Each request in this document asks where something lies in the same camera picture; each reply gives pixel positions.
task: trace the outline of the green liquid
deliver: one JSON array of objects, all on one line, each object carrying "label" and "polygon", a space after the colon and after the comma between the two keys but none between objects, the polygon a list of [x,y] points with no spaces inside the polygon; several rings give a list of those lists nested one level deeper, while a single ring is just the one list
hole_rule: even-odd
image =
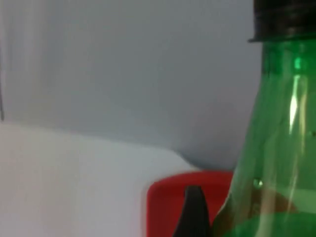
[{"label": "green liquid", "polygon": [[316,237],[316,214],[261,215],[238,225],[225,237]]}]

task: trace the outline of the white surface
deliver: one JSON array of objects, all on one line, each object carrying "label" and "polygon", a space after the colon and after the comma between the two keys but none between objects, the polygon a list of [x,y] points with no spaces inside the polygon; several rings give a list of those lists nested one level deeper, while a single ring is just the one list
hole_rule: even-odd
[{"label": "white surface", "polygon": [[2,237],[140,237],[147,187],[193,170],[172,152],[8,125],[0,151]]},{"label": "white surface", "polygon": [[232,168],[260,74],[253,0],[0,0],[6,121]]}]

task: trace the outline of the gray wall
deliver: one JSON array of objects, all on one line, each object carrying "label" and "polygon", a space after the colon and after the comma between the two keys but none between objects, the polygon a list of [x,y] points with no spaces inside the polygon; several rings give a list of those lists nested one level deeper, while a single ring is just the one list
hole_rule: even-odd
[{"label": "gray wall", "polygon": [[0,0],[6,122],[232,168],[260,73],[251,0]]}]

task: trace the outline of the bottle neck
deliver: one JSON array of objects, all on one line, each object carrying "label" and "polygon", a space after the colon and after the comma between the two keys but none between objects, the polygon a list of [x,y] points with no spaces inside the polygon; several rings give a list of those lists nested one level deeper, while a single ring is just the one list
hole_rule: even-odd
[{"label": "bottle neck", "polygon": [[293,80],[315,77],[316,40],[290,40],[263,44],[262,79]]}]

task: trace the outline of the red lid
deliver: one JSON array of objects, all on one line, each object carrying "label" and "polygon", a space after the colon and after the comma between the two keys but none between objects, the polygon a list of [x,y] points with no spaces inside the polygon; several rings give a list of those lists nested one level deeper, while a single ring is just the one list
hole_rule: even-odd
[{"label": "red lid", "polygon": [[151,185],[147,192],[147,237],[171,237],[181,215],[184,191],[189,185],[201,186],[213,222],[223,205],[231,172],[193,172],[165,178]]}]

